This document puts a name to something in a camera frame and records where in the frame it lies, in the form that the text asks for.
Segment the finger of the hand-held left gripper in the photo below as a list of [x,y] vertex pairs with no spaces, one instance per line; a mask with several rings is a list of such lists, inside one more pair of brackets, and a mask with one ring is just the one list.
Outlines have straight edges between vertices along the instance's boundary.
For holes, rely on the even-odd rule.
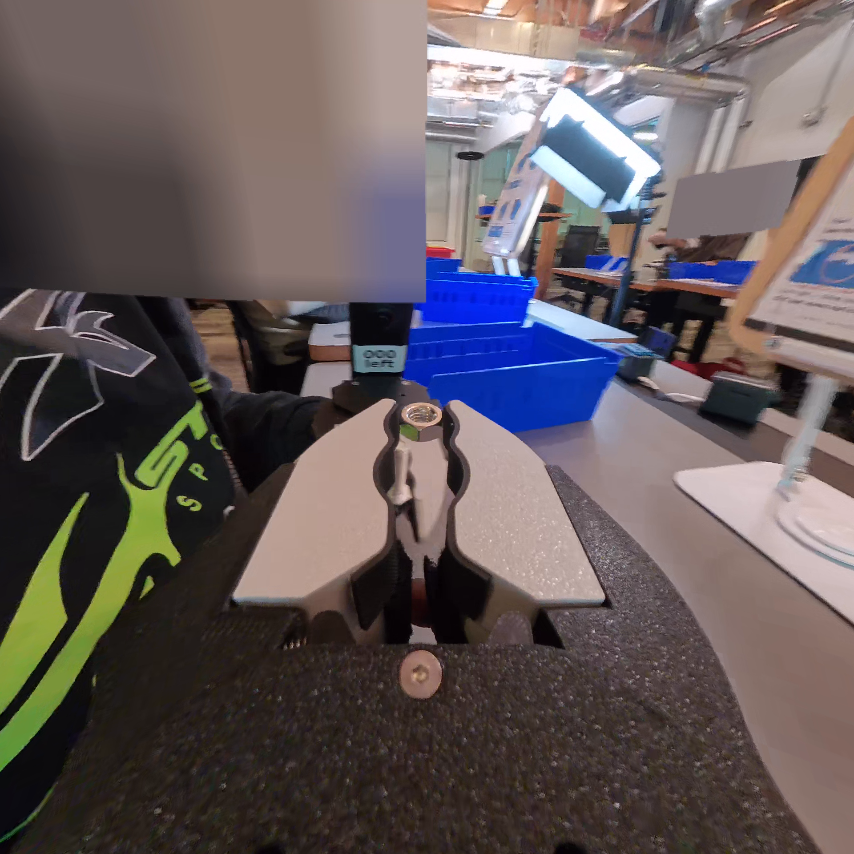
[[409,461],[400,510],[406,515],[415,541],[425,541],[439,518],[439,480],[432,464]]

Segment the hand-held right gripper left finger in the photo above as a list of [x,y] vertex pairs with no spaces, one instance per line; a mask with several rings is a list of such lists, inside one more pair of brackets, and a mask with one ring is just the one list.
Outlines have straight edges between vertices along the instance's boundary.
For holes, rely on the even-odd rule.
[[397,406],[382,399],[333,427],[294,464],[235,589],[240,605],[307,620],[337,613],[353,636],[386,635],[397,586]]

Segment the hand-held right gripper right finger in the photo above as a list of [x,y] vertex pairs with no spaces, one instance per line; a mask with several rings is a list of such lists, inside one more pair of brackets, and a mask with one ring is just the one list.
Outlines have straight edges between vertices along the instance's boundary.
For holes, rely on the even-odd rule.
[[451,635],[488,636],[508,613],[555,636],[549,611],[600,608],[607,594],[545,463],[461,400],[443,411],[445,543],[438,603]]

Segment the silver hex nut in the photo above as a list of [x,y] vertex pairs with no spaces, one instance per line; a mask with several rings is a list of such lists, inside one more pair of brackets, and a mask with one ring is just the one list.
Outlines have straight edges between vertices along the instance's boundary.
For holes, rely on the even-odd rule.
[[443,410],[428,402],[408,404],[400,409],[400,437],[415,443],[443,438]]

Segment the blue plastic box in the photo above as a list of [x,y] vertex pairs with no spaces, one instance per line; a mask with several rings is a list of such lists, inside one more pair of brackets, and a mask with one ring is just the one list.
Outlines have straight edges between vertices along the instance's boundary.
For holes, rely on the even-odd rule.
[[539,322],[422,326],[410,332],[404,378],[519,433],[591,420],[620,362]]

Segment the person's left forearm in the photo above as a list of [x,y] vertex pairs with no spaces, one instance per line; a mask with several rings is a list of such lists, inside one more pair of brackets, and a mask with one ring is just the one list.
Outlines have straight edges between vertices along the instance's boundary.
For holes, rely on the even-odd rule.
[[294,463],[316,440],[317,412],[331,401],[283,391],[241,393],[224,385],[207,393],[214,424],[247,492],[285,464]]

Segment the black floor lamp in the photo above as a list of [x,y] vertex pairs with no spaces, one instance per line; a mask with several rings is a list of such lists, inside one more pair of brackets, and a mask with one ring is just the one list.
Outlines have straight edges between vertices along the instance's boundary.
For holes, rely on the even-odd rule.
[[459,163],[461,208],[459,211],[459,258],[464,261],[468,250],[471,222],[476,216],[477,189],[481,161],[484,153],[475,149],[463,149],[456,154]]

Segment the printed poster banner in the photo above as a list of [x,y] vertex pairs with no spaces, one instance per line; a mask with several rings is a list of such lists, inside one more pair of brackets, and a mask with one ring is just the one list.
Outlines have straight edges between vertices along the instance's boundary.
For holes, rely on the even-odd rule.
[[532,159],[540,145],[540,131],[538,125],[532,127],[518,150],[487,224],[482,241],[486,256],[517,260],[534,229],[551,181]]

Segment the small black device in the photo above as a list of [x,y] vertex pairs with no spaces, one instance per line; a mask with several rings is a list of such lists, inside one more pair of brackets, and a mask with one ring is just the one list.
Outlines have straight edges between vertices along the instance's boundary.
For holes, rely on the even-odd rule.
[[659,354],[638,343],[617,345],[614,352],[619,356],[616,375],[628,383],[649,377],[653,366],[660,360]]

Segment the black office chair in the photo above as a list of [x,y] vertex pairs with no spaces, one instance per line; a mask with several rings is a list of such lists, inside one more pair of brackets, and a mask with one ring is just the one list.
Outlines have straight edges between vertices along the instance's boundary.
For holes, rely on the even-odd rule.
[[568,226],[560,253],[554,263],[558,268],[583,268],[589,255],[596,253],[600,229],[596,226]]

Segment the person's black printed shirt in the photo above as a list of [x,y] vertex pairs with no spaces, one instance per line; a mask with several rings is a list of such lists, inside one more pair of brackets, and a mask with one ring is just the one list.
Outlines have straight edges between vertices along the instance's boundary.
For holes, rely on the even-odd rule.
[[89,660],[234,502],[182,302],[2,288],[2,835],[82,727]]

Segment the sign on white stand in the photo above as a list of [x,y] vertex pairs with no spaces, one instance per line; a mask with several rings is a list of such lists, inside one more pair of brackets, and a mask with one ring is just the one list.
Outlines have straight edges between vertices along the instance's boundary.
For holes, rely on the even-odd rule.
[[853,382],[853,124],[806,179],[728,314],[743,348],[806,373],[780,464],[680,471],[678,488],[853,624],[853,499],[809,474],[838,392]]

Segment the small black box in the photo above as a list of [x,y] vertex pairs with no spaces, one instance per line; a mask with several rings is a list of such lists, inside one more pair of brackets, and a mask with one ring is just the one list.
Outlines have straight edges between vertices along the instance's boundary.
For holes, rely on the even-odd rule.
[[710,378],[710,388],[699,404],[698,412],[753,428],[763,412],[779,398],[778,386],[764,379],[717,371]]

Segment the studio light on stand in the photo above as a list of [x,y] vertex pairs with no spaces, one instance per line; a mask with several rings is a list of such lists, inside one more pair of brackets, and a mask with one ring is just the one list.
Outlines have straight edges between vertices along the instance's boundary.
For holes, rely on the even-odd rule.
[[632,288],[635,256],[643,227],[650,221],[663,167],[657,155],[638,144],[620,124],[599,112],[574,88],[560,88],[540,114],[541,129],[531,161],[588,207],[607,214],[631,210],[632,239],[608,316],[622,325]]

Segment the row of blue bins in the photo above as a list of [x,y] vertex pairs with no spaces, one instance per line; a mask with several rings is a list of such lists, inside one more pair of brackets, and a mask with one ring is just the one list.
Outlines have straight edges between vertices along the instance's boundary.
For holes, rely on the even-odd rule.
[[[628,265],[628,258],[604,254],[586,256],[584,270],[621,274]],[[713,281],[726,285],[742,285],[752,274],[757,262],[655,262],[651,269],[658,278],[673,280]]]

